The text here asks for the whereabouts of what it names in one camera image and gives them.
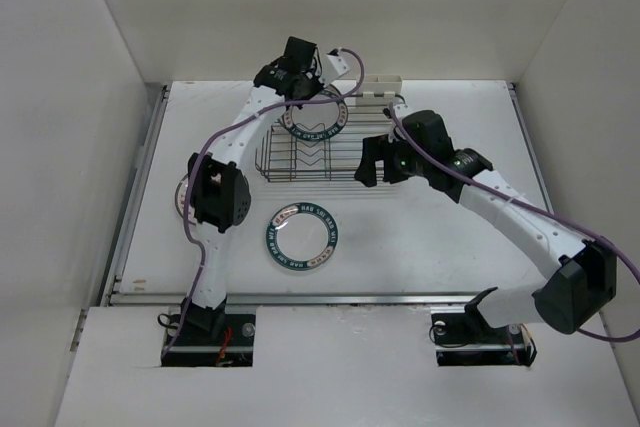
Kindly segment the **green rimmed plate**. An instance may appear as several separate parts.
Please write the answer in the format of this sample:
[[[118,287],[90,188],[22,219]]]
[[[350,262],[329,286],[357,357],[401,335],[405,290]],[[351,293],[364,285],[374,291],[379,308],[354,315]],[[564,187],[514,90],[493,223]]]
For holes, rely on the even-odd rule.
[[[321,104],[288,107],[278,122],[297,140],[326,141],[340,133],[348,121],[349,109],[340,96],[341,92],[331,85],[313,98],[322,100]]]
[[[280,208],[265,228],[270,258],[285,270],[310,272],[326,264],[335,254],[339,229],[335,217],[311,202],[296,202]]]

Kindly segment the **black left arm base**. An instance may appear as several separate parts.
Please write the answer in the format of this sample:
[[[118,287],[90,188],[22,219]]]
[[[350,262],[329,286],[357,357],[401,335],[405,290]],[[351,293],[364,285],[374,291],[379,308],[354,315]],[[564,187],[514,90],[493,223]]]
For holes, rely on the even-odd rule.
[[[256,315],[254,312],[224,314],[211,333],[185,322],[180,314],[160,314],[165,329],[160,353],[162,367],[244,368],[253,366]]]

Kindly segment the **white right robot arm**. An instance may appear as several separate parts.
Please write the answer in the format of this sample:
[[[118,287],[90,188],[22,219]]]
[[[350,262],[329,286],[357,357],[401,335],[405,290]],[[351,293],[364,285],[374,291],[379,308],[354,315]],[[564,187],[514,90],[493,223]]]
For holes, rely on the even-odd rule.
[[[500,232],[542,277],[518,287],[489,287],[468,302],[463,328],[470,338],[484,341],[499,327],[527,322],[573,334],[615,298],[617,256],[611,248],[530,203],[476,150],[455,148],[436,112],[400,103],[384,114],[391,130],[363,140],[356,180],[374,187],[425,179]]]

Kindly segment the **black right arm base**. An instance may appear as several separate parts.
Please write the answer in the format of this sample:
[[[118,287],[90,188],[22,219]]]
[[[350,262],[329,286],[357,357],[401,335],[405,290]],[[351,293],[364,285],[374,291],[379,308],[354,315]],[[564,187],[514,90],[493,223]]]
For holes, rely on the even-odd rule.
[[[493,328],[463,312],[432,313],[429,338],[439,367],[529,368],[538,355],[535,341],[522,324]]]

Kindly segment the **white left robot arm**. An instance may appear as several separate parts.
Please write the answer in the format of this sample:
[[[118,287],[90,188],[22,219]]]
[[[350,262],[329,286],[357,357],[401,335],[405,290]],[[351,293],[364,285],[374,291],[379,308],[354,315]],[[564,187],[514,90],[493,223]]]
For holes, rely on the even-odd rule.
[[[291,36],[284,52],[258,71],[248,98],[232,124],[212,134],[188,161],[182,222],[187,241],[198,249],[194,280],[180,307],[178,328],[201,343],[223,334],[227,298],[229,231],[251,207],[244,169],[256,143],[292,107],[319,102],[324,87],[349,71],[337,51],[324,60],[317,44]]]

